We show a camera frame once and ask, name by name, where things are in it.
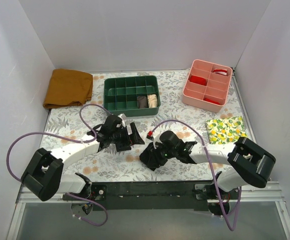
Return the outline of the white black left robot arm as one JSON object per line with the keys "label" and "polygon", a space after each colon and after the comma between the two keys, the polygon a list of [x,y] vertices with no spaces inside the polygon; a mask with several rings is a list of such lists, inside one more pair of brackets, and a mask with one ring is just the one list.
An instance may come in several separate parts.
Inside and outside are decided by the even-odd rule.
{"label": "white black left robot arm", "polygon": [[88,199],[92,194],[92,181],[81,173],[64,174],[64,170],[111,144],[116,146],[117,152],[129,151],[133,145],[143,145],[145,142],[135,123],[130,127],[131,133],[122,123],[99,124],[78,142],[53,150],[38,149],[22,174],[21,183],[43,202],[57,193]]}

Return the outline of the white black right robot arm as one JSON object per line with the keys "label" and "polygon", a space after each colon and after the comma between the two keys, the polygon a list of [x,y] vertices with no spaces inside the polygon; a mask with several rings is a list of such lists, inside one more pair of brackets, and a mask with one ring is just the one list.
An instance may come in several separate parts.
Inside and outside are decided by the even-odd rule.
{"label": "white black right robot arm", "polygon": [[265,188],[276,163],[271,153],[246,137],[240,137],[230,146],[205,146],[196,141],[182,141],[168,131],[155,138],[154,150],[160,165],[173,158],[185,164],[230,165],[231,170],[214,172],[211,184],[197,190],[210,199],[222,199],[245,185]]}

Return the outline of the black underwear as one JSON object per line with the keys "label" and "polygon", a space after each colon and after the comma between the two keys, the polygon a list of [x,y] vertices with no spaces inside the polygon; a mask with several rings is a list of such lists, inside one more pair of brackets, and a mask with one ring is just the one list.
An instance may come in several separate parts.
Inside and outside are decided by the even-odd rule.
{"label": "black underwear", "polygon": [[140,161],[152,171],[163,166],[167,162],[167,159],[161,155],[158,149],[154,148],[152,142],[148,144],[145,150],[140,154],[139,158]]}

